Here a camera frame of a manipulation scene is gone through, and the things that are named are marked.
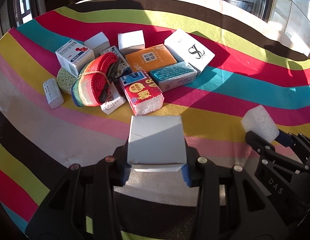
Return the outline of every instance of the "silver bolt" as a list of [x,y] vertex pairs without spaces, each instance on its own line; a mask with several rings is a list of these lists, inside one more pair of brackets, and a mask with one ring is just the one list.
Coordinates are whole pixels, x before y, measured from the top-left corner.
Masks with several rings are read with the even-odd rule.
[[114,162],[114,160],[115,160],[115,157],[114,157],[114,156],[107,156],[107,157],[105,158],[105,161],[108,162],[108,163],[112,163],[112,162]]
[[199,158],[197,159],[197,161],[198,161],[199,163],[207,163],[207,159],[206,159],[205,157],[199,157]]
[[79,164],[78,163],[74,163],[74,164],[70,165],[70,169],[72,171],[78,170],[79,169]]
[[233,169],[237,172],[241,172],[243,170],[243,167],[241,165],[234,165]]

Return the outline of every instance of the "teal box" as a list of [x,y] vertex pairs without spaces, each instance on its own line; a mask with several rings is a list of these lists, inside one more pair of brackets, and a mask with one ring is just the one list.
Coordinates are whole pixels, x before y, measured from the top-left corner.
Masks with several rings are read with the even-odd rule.
[[162,92],[166,92],[193,82],[196,78],[197,71],[190,64],[182,61],[151,70],[149,74]]

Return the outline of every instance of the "pile of boxes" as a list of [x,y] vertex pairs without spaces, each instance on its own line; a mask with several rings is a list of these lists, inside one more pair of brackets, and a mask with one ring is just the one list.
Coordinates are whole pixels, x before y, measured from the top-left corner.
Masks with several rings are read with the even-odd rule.
[[106,114],[124,104],[125,98],[135,115],[158,110],[164,102],[163,92],[193,82],[215,56],[181,29],[163,44],[149,48],[145,48],[142,30],[119,33],[118,47],[110,46],[103,32],[83,44],[70,40],[56,51],[62,67],[57,80],[53,78],[44,83],[51,108],[64,102],[58,86],[69,93],[81,69],[107,52],[118,57],[119,66],[115,81],[108,88],[108,98],[100,106]]

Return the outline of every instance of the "lime green stripe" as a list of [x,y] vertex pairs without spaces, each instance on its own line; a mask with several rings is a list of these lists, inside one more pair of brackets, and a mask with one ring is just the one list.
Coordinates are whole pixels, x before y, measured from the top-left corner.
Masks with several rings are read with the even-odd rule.
[[40,205],[49,189],[0,144],[0,170],[22,187]]
[[[196,35],[209,38],[210,40],[236,49],[246,55],[252,56],[264,62],[279,65],[292,70],[300,70],[300,67],[303,69],[310,68],[309,59],[306,61],[293,61],[291,59],[280,57],[230,31],[224,30],[210,23],[179,14],[134,9],[112,9],[79,13],[67,7],[61,7],[55,11],[68,18],[86,23],[123,22],[155,25],[170,29],[181,28],[188,33],[196,32]],[[291,64],[290,67],[288,64],[289,61],[296,62],[298,65],[295,66],[295,64]]]
[[[93,220],[90,217],[86,216],[86,231],[88,233],[93,234]],[[158,240],[155,238],[149,238],[145,236],[138,236],[131,233],[126,233],[124,231],[121,231],[122,233],[122,239],[123,240]]]

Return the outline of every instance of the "striped tablecloth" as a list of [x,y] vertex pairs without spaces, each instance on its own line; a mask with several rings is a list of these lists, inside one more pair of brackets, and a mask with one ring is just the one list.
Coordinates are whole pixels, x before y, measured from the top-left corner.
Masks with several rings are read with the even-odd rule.
[[[0,201],[21,230],[70,164],[95,164],[129,133],[128,103],[106,115],[64,95],[61,107],[49,108],[42,84],[60,68],[55,51],[100,31],[118,45],[118,33],[141,29],[150,47],[178,28],[216,57],[193,83],[164,93],[164,106],[152,115],[181,115],[188,144],[202,156],[241,164],[252,175],[258,155],[240,125],[249,109],[262,104],[278,128],[310,137],[310,60],[255,16],[219,0],[91,0],[62,7],[0,40]],[[188,189],[180,172],[132,172],[116,191],[125,239],[189,237],[197,189]],[[90,216],[88,210],[89,232]]]

